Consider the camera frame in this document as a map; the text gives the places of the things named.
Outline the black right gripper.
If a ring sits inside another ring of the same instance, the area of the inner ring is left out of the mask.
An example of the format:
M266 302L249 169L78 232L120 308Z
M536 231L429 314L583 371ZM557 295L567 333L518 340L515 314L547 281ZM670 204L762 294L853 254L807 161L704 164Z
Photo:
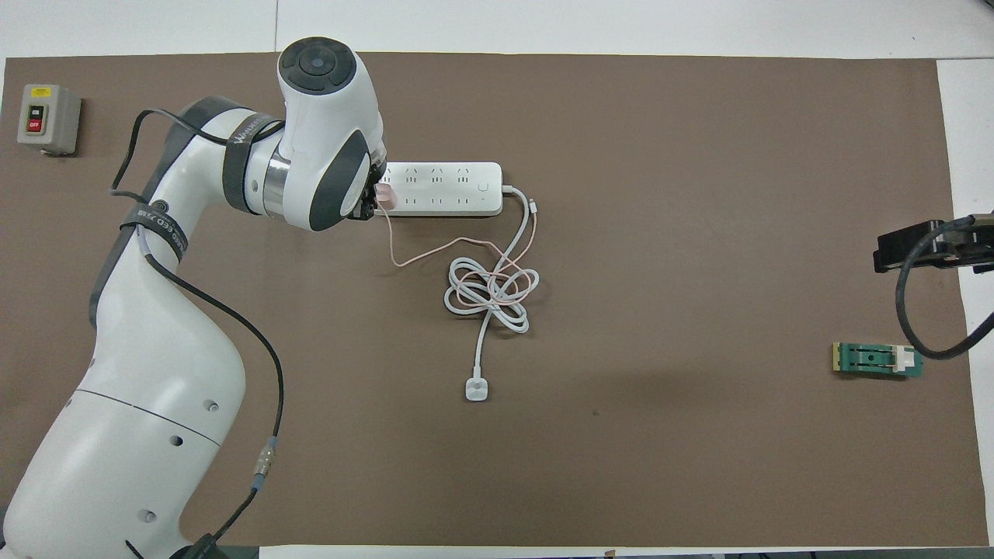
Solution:
M875 273L901 269L910 251L920 238L938 227L940 237L934 238L912 264L913 268L970 268L975 275L993 270L993 215L970 214L956 220L924 220L882 234L873 252Z

